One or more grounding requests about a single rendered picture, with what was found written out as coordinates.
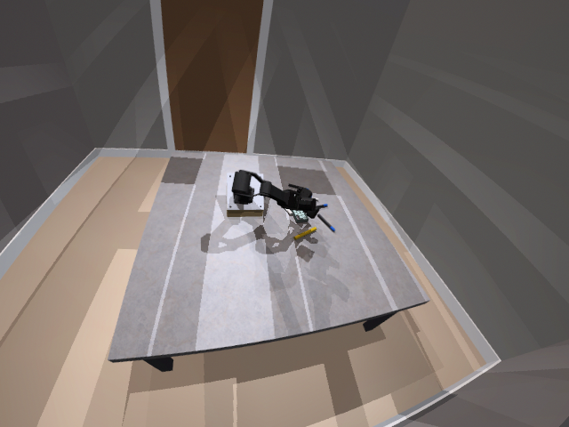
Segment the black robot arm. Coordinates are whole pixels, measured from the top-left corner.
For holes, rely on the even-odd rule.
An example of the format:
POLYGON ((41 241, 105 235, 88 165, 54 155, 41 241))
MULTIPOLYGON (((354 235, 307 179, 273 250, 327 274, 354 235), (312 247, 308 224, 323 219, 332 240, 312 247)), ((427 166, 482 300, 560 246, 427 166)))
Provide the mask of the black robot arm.
POLYGON ((311 197, 313 194, 307 188, 299 187, 297 191, 281 190, 272 185, 271 181, 263 180, 257 173, 244 170, 235 172, 231 191, 234 194, 235 204, 248 205, 248 203, 252 203, 253 197, 260 195, 276 200, 277 204, 284 209, 299 211, 300 208, 301 210, 315 211, 317 206, 316 199, 311 197), (252 176, 260 182, 260 192, 255 195, 253 195, 254 188, 250 186, 252 176), (296 195, 294 196, 294 194, 296 195))

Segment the white keyboard with letter keys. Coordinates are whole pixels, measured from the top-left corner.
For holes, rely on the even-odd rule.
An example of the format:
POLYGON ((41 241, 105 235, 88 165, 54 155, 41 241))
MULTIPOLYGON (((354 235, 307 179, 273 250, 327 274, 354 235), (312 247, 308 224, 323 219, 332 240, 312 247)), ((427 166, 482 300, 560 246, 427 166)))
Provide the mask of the white keyboard with letter keys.
POLYGON ((293 213, 293 218, 296 221, 296 223, 302 223, 302 222, 308 222, 309 218, 306 215, 306 213, 304 213, 303 211, 295 211, 295 210, 291 210, 293 213))

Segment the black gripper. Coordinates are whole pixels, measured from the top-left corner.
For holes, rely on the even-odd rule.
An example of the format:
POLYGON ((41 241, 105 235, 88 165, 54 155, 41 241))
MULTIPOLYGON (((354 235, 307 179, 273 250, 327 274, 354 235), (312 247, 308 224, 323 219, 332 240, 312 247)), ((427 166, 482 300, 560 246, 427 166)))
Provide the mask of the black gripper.
POLYGON ((300 210, 300 211, 303 211, 304 213, 306 213, 306 215, 307 215, 309 218, 315 219, 315 217, 316 217, 316 215, 317 215, 317 213, 319 212, 320 209, 319 209, 319 207, 316 206, 315 211, 306 211, 306 210, 301 210, 300 208, 299 208, 299 210, 300 210))

